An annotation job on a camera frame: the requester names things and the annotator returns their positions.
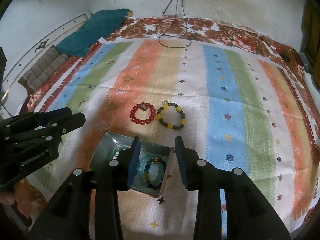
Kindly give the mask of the striped grey pillow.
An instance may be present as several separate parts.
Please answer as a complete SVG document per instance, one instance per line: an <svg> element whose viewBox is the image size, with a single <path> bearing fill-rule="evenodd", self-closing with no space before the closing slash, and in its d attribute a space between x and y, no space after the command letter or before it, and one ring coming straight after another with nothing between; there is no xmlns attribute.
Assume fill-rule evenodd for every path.
<svg viewBox="0 0 320 240"><path fill-rule="evenodd" d="M26 89L28 95L34 94L68 59L69 55L61 54L55 46L51 46L22 75L18 83Z"/></svg>

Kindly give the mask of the teal blanket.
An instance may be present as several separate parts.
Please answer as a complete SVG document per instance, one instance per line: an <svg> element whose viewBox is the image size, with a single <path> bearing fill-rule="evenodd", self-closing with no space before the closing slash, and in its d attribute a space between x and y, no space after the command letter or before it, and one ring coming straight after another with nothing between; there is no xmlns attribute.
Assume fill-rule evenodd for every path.
<svg viewBox="0 0 320 240"><path fill-rule="evenodd" d="M55 48L61 54L84 57L99 38L108 37L132 14L133 12L129 9L97 11L77 31L64 38Z"/></svg>

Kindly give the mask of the striped colourful mat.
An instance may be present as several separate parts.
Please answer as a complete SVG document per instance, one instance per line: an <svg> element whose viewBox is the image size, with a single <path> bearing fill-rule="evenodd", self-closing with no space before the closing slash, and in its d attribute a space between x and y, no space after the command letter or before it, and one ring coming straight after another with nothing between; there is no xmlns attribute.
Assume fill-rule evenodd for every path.
<svg viewBox="0 0 320 240"><path fill-rule="evenodd" d="M197 41L101 40L65 63L28 107L86 116L63 137L59 158L28 177L33 219L72 169L89 168L107 131L167 147L179 135L217 168L242 168L289 232L318 200L318 115L281 59Z"/></svg>

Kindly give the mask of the silver metal tin box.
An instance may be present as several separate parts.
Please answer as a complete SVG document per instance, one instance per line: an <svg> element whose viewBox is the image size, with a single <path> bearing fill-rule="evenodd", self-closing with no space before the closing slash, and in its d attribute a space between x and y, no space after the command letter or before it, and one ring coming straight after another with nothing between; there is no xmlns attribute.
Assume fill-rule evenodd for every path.
<svg viewBox="0 0 320 240"><path fill-rule="evenodd" d="M89 169L115 180L118 190L135 190L159 197L164 190L172 148L105 132Z"/></svg>

